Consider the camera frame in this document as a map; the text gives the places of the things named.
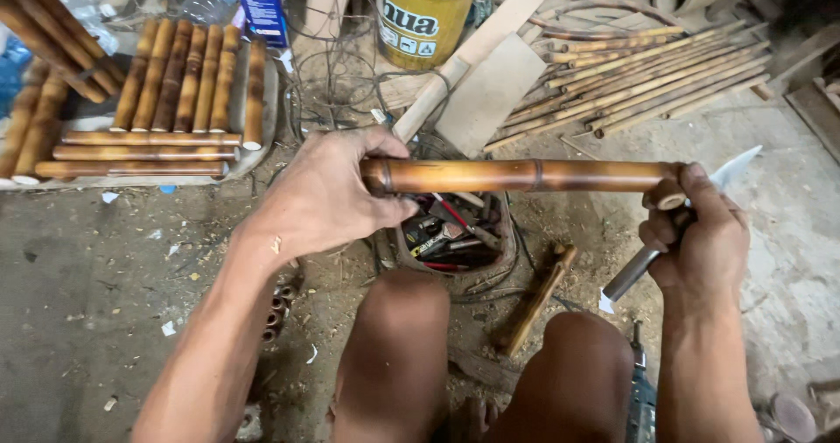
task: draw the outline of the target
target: yellow paint bucket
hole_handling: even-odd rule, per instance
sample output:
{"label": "yellow paint bucket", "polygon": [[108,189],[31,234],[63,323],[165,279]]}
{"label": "yellow paint bucket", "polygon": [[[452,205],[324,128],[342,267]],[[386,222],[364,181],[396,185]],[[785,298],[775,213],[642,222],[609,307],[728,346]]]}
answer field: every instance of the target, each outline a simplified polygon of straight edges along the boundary
{"label": "yellow paint bucket", "polygon": [[376,0],[379,51],[394,65],[421,70],[452,56],[472,0]]}

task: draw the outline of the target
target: forearm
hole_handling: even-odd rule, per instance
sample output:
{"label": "forearm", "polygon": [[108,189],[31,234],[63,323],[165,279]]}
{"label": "forearm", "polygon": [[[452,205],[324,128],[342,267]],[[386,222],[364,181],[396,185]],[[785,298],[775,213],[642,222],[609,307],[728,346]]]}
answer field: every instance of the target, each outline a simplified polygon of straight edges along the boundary
{"label": "forearm", "polygon": [[749,401],[738,301],[664,291],[657,440],[762,441]]}
{"label": "forearm", "polygon": [[241,239],[232,241],[216,282],[146,398],[133,441],[233,439],[271,297],[270,274],[257,258]]}

